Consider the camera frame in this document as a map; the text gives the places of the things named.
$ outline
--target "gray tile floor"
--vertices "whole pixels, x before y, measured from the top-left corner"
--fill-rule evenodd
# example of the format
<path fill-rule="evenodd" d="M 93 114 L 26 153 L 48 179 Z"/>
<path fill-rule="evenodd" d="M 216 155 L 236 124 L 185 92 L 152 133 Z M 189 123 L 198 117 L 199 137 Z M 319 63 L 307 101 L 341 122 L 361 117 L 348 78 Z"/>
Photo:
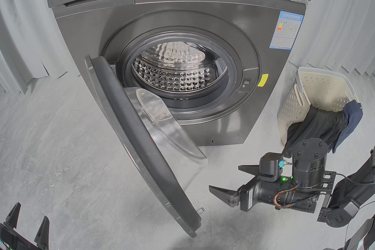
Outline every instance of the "gray tile floor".
<path fill-rule="evenodd" d="M 258 204 L 245 213 L 208 192 L 208 184 L 237 189 L 251 179 L 237 170 L 238 165 L 256 164 L 265 152 L 282 150 L 277 112 L 295 71 L 292 64 L 286 65 L 243 145 L 203 149 L 209 165 L 187 193 L 196 208 L 205 209 L 195 239 L 177 226 L 149 190 L 80 77 L 68 73 L 59 79 L 42 78 L 25 96 L 3 95 L 0 220 L 21 202 L 18 231 L 33 240 L 47 215 L 50 249 L 56 250 L 341 247 L 346 228 L 316 222 L 318 210 L 305 214 Z M 350 174 L 375 144 L 375 77 L 347 76 L 364 116 L 337 153 L 329 154 L 327 169 Z M 375 204 L 360 210 L 348 236 L 374 213 Z"/>

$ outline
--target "basket handle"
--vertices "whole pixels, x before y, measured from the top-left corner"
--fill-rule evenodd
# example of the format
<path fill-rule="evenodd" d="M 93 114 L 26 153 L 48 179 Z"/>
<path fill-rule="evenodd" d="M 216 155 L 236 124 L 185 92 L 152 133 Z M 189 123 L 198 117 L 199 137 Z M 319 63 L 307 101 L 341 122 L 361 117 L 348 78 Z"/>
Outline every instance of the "basket handle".
<path fill-rule="evenodd" d="M 349 102 L 352 101 L 352 100 L 355 100 L 355 101 L 358 102 L 358 100 L 356 99 L 357 95 L 355 93 L 350 94 L 347 91 L 345 91 L 345 95 L 348 98 Z"/>
<path fill-rule="evenodd" d="M 302 82 L 301 82 L 301 78 L 300 78 L 300 72 L 296 72 L 296 81 L 297 81 L 297 86 L 298 86 L 298 90 L 300 91 L 300 93 L 303 93 L 303 85 L 302 85 Z"/>
<path fill-rule="evenodd" d="M 302 99 L 300 97 L 300 93 L 298 91 L 298 85 L 297 84 L 294 84 L 294 92 L 296 93 L 296 98 L 297 98 L 298 104 L 300 105 L 300 107 L 303 107 Z"/>

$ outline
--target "qr code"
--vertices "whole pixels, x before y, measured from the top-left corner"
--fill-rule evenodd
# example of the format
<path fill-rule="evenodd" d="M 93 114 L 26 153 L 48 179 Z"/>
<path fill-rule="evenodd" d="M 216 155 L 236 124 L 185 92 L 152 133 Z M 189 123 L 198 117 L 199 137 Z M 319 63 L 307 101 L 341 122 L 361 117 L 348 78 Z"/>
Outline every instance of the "qr code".
<path fill-rule="evenodd" d="M 288 32 L 297 32 L 299 23 L 289 22 Z"/>

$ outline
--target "yellow warning sticker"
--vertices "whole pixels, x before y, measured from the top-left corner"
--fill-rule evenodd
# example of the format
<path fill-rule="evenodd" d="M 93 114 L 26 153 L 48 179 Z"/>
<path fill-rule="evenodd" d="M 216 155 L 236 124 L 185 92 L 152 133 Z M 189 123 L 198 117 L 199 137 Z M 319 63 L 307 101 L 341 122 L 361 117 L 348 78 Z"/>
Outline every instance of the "yellow warning sticker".
<path fill-rule="evenodd" d="M 265 83 L 267 82 L 267 79 L 268 79 L 268 74 L 263 74 L 258 84 L 258 87 L 264 87 Z"/>

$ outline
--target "navy blue cloth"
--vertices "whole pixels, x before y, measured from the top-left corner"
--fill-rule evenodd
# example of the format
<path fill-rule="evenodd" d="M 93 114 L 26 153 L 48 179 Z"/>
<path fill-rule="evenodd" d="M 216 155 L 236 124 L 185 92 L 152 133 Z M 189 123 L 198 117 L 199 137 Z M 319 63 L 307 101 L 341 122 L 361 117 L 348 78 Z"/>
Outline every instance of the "navy blue cloth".
<path fill-rule="evenodd" d="M 340 133 L 337 139 L 329 146 L 332 153 L 335 153 L 337 147 L 354 131 L 363 116 L 362 105 L 361 103 L 357 103 L 355 100 L 347 103 L 342 110 L 345 112 L 345 115 L 348 118 L 348 125 Z"/>

